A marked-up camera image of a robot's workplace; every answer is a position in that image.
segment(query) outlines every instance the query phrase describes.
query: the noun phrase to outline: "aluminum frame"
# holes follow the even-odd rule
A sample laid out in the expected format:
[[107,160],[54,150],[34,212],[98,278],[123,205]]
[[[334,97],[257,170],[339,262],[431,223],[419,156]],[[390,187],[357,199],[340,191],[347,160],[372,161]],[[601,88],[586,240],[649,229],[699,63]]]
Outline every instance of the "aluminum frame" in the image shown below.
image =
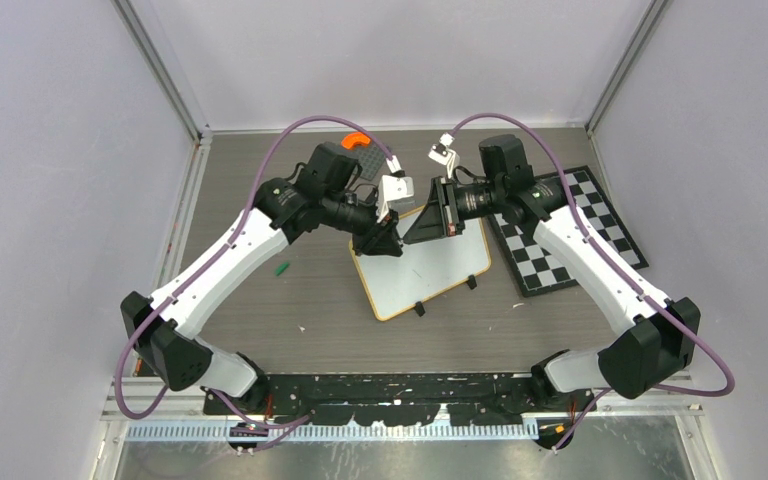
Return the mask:
[[166,65],[160,58],[160,54],[152,42],[152,39],[149,37],[148,31],[140,16],[137,14],[131,0],[110,0],[110,3],[116,7],[116,11],[122,18],[122,23],[125,24],[128,33],[130,33],[131,37],[134,39],[134,43],[143,55],[146,65],[151,70],[154,78],[157,79],[160,89],[163,90],[164,95],[166,95],[166,98],[172,105],[172,109],[181,120],[181,124],[193,140],[198,140],[201,137],[201,128],[196,123],[192,111],[187,107],[186,102],[181,96],[180,90],[172,80],[172,75],[169,74],[169,69],[166,68]]
[[614,69],[614,73],[611,74],[611,79],[608,80],[608,85],[605,86],[605,90],[599,97],[599,101],[596,102],[596,108],[593,110],[593,114],[590,115],[590,119],[585,124],[587,134],[592,136],[596,131],[596,127],[599,126],[599,122],[604,117],[605,112],[614,100],[614,96],[625,81],[628,72],[634,66],[640,56],[640,52],[646,47],[646,43],[651,38],[652,33],[658,26],[664,12],[667,7],[670,6],[672,0],[652,0],[649,3],[649,7],[646,9],[646,13],[643,14],[643,19],[637,25],[637,29],[634,31],[634,35],[631,36],[631,41],[626,47],[620,62]]
[[[668,382],[672,385],[688,386],[691,384],[690,375],[681,372],[671,377]],[[125,379],[124,393],[128,403],[134,408],[145,408],[157,394],[162,386],[162,381],[157,378],[128,378]],[[236,422],[238,417],[229,416],[206,416],[202,413],[204,402],[204,392],[198,388],[191,387],[180,392],[168,392],[166,398],[161,402],[158,409],[152,415],[152,420],[177,421],[182,425],[192,423],[194,426],[204,425],[205,422]],[[651,417],[664,416],[672,417],[676,422],[676,428],[680,435],[682,447],[685,450],[688,463],[695,478],[699,479],[719,479],[723,478],[720,470],[717,468],[715,457],[712,455],[708,436],[704,432],[705,412],[698,403],[698,399],[693,396],[673,394],[660,390],[653,390],[645,393],[636,400],[628,400],[620,397],[616,393],[610,393],[604,396],[599,403],[599,410],[589,414],[592,417]],[[536,421],[538,419],[561,418],[564,414],[558,413],[531,413],[523,414],[524,423]],[[253,418],[263,420],[262,416],[253,415]],[[442,408],[435,417],[435,422],[443,424],[449,420],[449,414]],[[130,422],[123,420],[124,416],[119,412],[116,406],[113,391],[111,389],[102,414],[102,424],[106,425],[106,431],[103,441],[99,448],[97,457],[98,463],[90,477],[93,480],[112,480],[116,478],[116,469],[120,462],[124,445],[127,443],[128,426]],[[358,441],[363,436],[358,436],[358,432],[352,431],[353,427],[328,427],[329,438],[320,439],[320,441],[336,441],[338,438],[346,438],[346,441]],[[469,435],[463,435],[464,430],[456,430],[463,438],[458,440],[480,441],[480,435],[470,438]],[[393,440],[398,436],[394,431]],[[445,441],[444,439],[431,438],[431,441]]]
[[212,140],[213,133],[207,131],[193,149],[190,163],[184,174],[184,181],[178,192],[178,208],[175,210],[175,216],[169,226],[169,234],[166,236],[166,253],[154,276],[154,289],[172,281],[181,269],[184,246],[190,232]]

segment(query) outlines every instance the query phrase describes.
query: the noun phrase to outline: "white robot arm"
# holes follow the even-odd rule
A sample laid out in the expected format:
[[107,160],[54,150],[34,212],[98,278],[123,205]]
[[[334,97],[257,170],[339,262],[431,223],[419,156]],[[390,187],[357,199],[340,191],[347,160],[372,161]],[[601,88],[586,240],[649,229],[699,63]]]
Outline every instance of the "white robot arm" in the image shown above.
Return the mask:
[[[234,228],[240,217],[169,284],[149,298],[132,292],[122,301],[125,327],[133,335],[149,314],[172,300],[134,346],[171,390],[199,385],[242,398],[243,403],[247,395],[252,397],[252,404],[261,400],[265,390],[255,386],[264,375],[257,366],[242,354],[210,345],[199,333],[243,280],[302,233],[327,225],[350,232],[358,255],[401,255],[396,231],[399,216],[392,206],[413,195],[413,183],[403,172],[393,172],[383,176],[390,179],[386,180],[386,191],[360,200],[348,190],[357,164],[351,152],[342,147],[320,144],[294,183],[274,178],[260,186],[255,206],[238,236]],[[225,253],[175,297],[174,292],[223,248],[227,248]]]
[[[450,140],[435,145],[429,156],[438,162],[457,158],[448,144]],[[445,177],[435,178],[428,203],[404,241],[411,244],[458,235],[466,220],[502,214],[567,268],[593,297],[617,340],[585,351],[558,352],[532,367],[546,396],[602,387],[636,398],[686,367],[692,359],[693,342],[661,317],[644,296],[696,333],[700,314],[693,302],[687,298],[674,302],[643,279],[596,233],[579,209],[587,230],[582,232],[559,181],[535,180],[522,142],[515,136],[488,138],[479,144],[479,151],[485,176],[473,176],[478,180],[461,184],[447,170]],[[644,294],[629,288],[588,241],[635,279]]]

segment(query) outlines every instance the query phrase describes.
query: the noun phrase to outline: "checkerboard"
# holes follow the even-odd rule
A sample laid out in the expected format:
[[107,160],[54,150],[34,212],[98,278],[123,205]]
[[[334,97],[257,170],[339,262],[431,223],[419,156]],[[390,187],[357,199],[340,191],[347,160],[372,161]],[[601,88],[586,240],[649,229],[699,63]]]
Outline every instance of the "checkerboard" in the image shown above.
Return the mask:
[[[558,174],[553,173],[537,178],[557,176]],[[567,170],[566,177],[578,206],[608,245],[633,268],[648,267],[649,264],[596,182],[590,168],[585,166]],[[523,235],[519,227],[506,223],[501,215],[490,217],[490,226],[523,296],[531,297],[577,285],[561,262],[540,248],[533,238]]]

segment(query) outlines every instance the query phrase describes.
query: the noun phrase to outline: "purple cable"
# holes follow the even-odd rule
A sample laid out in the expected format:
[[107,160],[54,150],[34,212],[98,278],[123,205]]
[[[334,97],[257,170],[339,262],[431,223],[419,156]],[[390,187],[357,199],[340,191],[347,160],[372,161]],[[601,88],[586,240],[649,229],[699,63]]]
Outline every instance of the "purple cable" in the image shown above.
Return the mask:
[[[564,174],[564,169],[561,166],[560,160],[558,160],[558,157],[555,156],[555,153],[552,151],[551,147],[546,143],[545,140],[543,140],[540,135],[537,134],[534,130],[527,127],[524,123],[520,122],[519,120],[509,117],[507,115],[502,115],[500,113],[478,113],[475,115],[470,115],[469,117],[463,119],[460,123],[455,125],[455,128],[451,129],[449,131],[449,135],[452,137],[455,136],[455,134],[458,133],[458,131],[463,128],[464,125],[467,123],[479,119],[479,118],[498,118],[500,120],[505,120],[506,122],[512,123],[516,125],[517,127],[521,128],[525,133],[531,136],[531,138],[534,139],[534,141],[537,142],[538,145],[543,149],[544,152],[546,152],[546,155],[548,155],[549,160],[552,161],[552,164],[555,166],[555,170],[558,171],[558,177],[561,180],[561,186],[564,189],[564,195],[567,197],[567,203],[569,203],[570,211],[572,212],[572,217],[575,220],[576,225],[578,225],[578,229],[582,232],[587,231],[587,228],[584,225],[584,221],[581,219],[581,217],[578,214],[578,208],[576,208],[575,203],[575,197],[573,196],[572,192],[570,191],[569,182],[567,182],[566,175]],[[637,284],[637,282],[634,281],[633,278],[629,277],[621,268],[619,265],[614,263],[614,261],[611,259],[611,257],[608,256],[607,252],[602,249],[602,247],[599,246],[598,243],[596,243],[596,240],[593,237],[589,237],[587,239],[587,243],[590,244],[591,247],[593,247],[594,250],[596,250],[596,253],[599,254],[600,257],[602,257],[603,260],[605,260],[605,263],[608,264],[611,269],[616,272],[617,275],[622,278],[625,283],[628,284],[629,287],[631,287],[632,290],[634,290],[635,293],[638,295],[643,295],[644,291],[643,288],[640,287],[640,285]],[[732,374],[731,369],[726,365],[726,362],[720,357],[717,352],[714,351],[713,348],[711,348],[710,345],[708,345],[707,342],[699,338],[698,335],[693,333],[689,328],[687,328],[683,323],[678,321],[677,318],[673,316],[670,312],[668,312],[665,308],[658,305],[658,303],[653,300],[649,295],[645,295],[643,299],[646,301],[646,303],[654,308],[661,316],[667,319],[674,327],[676,327],[682,334],[690,338],[690,340],[699,346],[699,348],[702,349],[709,357],[711,357],[711,360],[714,361],[715,364],[717,364],[717,367],[720,368],[720,370],[723,372],[723,375],[726,377],[726,386],[721,388],[720,390],[696,390],[693,388],[684,388],[684,387],[674,387],[670,385],[655,385],[656,388],[660,388],[661,390],[667,390],[670,392],[676,392],[676,393],[685,393],[689,395],[698,395],[700,397],[722,397],[725,395],[728,395],[729,393],[734,390],[734,374]]]
[[567,433],[564,434],[563,437],[561,437],[560,440],[558,440],[558,443],[555,444],[554,447],[552,447],[552,450],[557,453],[558,449],[563,447],[564,444],[567,443],[567,440],[569,440],[569,437],[572,436],[572,432],[575,431],[576,427],[578,427],[578,424],[581,423],[582,420],[584,420],[584,417],[587,415],[590,410],[593,410],[593,407],[596,406],[596,402],[599,401],[600,398],[607,395],[608,392],[610,392],[611,389],[602,390],[599,392],[595,397],[593,397],[593,400],[590,400],[590,402],[587,403],[587,406],[584,407],[584,410],[581,411],[581,413],[578,414],[578,418],[575,419],[574,422],[572,422],[572,426],[567,429]]
[[228,245],[233,244],[234,241],[237,240],[237,237],[240,236],[241,233],[243,233],[243,227],[245,227],[246,222],[249,219],[249,214],[251,213],[252,205],[254,205],[254,197],[257,193],[257,188],[260,186],[260,181],[263,178],[263,173],[266,171],[266,166],[269,164],[269,161],[272,159],[272,156],[275,154],[275,150],[278,148],[278,145],[281,144],[282,141],[287,137],[287,135],[290,134],[293,130],[296,128],[305,125],[307,123],[312,122],[334,122],[339,123],[341,125],[345,125],[347,127],[353,128],[357,130],[358,132],[363,133],[367,137],[369,137],[370,140],[372,140],[375,145],[381,149],[382,152],[384,152],[384,155],[387,157],[388,160],[393,159],[393,153],[390,152],[390,149],[388,149],[384,143],[382,143],[375,135],[370,133],[365,128],[361,127],[360,125],[351,122],[349,120],[345,120],[339,117],[333,117],[330,115],[313,115],[310,117],[305,117],[301,120],[298,120],[296,122],[293,122],[289,127],[285,128],[283,132],[281,132],[278,135],[278,138],[275,139],[275,142],[272,143],[272,146],[269,147],[269,150],[266,152],[266,155],[263,157],[263,162],[260,164],[260,168],[258,168],[257,173],[254,177],[254,183],[252,185],[251,190],[249,191],[249,196],[246,199],[246,205],[243,207],[243,215],[240,217],[240,221],[237,222],[237,226],[234,228],[233,233],[228,238],[228,242],[223,245],[219,250],[216,251],[205,263],[202,265],[198,270],[196,270],[193,275],[184,280],[181,285],[175,289],[174,292],[172,292],[172,295],[170,298],[167,298],[164,300],[160,305],[157,306],[156,309],[154,309],[148,317],[146,317],[145,320],[140,324],[139,327],[137,327],[136,330],[134,330],[134,333],[131,335],[130,338],[128,338],[128,343],[125,345],[125,348],[122,349],[122,353],[119,355],[119,360],[116,363],[116,371],[113,375],[113,392],[116,397],[116,404],[119,406],[119,410],[122,412],[123,415],[126,417],[132,419],[132,420],[140,420],[143,419],[151,414],[151,412],[154,411],[155,408],[160,404],[160,401],[163,399],[163,395],[166,394],[166,391],[168,388],[164,386],[160,389],[160,392],[157,394],[157,397],[154,399],[154,402],[152,402],[151,405],[147,409],[145,409],[142,412],[134,412],[128,408],[128,406],[125,404],[125,396],[122,393],[122,377],[124,375],[125,371],[125,362],[128,360],[128,354],[130,353],[131,349],[134,348],[134,345],[137,343],[137,339],[140,338],[140,335],[143,334],[143,332],[148,329],[148,327],[154,322],[154,320],[157,319],[157,317],[160,315],[163,310],[168,307],[174,300],[172,297],[178,297],[180,296],[184,290],[187,289],[190,285],[193,284],[204,272],[206,272],[214,263],[216,263],[217,260],[219,260],[220,257],[222,257],[223,254],[225,254],[226,251],[230,248]]
[[[286,428],[287,425],[290,425],[290,424],[288,423],[286,425],[283,425],[281,428]],[[281,435],[277,436],[276,438],[274,438],[274,439],[264,443],[263,445],[259,445],[257,447],[254,447],[253,449],[251,449],[251,452],[252,453],[254,453],[254,452],[262,452],[264,450],[268,450],[268,449],[278,445],[278,443],[280,443],[281,440],[284,440],[285,438],[287,438],[288,435],[290,435],[291,433],[296,431],[296,429],[299,428],[300,426],[301,426],[301,424],[291,426],[289,429],[287,429],[286,432],[282,433]],[[237,429],[237,427],[232,427],[231,428],[232,431],[234,431],[236,429]],[[145,457],[140,457],[139,455],[134,455],[134,457],[137,459],[137,463],[140,465],[140,468],[142,468],[143,470],[148,472],[149,475],[151,475],[152,477],[172,480],[172,479],[191,477],[194,473],[198,472],[199,470],[203,469],[204,467],[207,467],[208,465],[211,465],[211,464],[213,464],[213,463],[215,463],[215,462],[217,462],[217,461],[219,461],[219,460],[229,456],[232,453],[237,453],[237,451],[236,450],[225,450],[222,453],[220,453],[218,455],[215,455],[212,458],[206,460],[205,462],[202,462],[199,465],[196,465],[195,467],[191,468],[189,471],[187,471],[185,473],[160,473],[160,472],[156,472],[156,471],[152,470],[146,464],[146,458]]]
[[281,425],[277,425],[277,424],[276,425],[272,425],[272,424],[268,424],[268,423],[258,422],[257,420],[252,420],[251,418],[247,417],[246,414],[243,413],[239,408],[237,408],[236,405],[231,403],[231,400],[228,399],[228,396],[225,395],[224,392],[220,392],[219,390],[213,390],[213,389],[211,389],[210,391],[213,392],[213,394],[216,395],[219,398],[219,400],[222,400],[222,403],[224,403],[225,406],[228,407],[228,410],[231,410],[231,413],[233,413],[234,415],[242,418],[243,421],[245,421],[246,423],[250,423],[250,424],[252,424],[252,425],[254,425],[255,427],[258,427],[258,428],[263,428],[265,430],[278,430],[278,429],[281,429],[281,428],[287,428],[287,427],[302,425],[305,422],[307,422],[308,420],[310,420],[310,417],[305,415],[304,417],[297,418],[296,420],[293,420],[292,422],[284,423],[284,424],[281,424]]

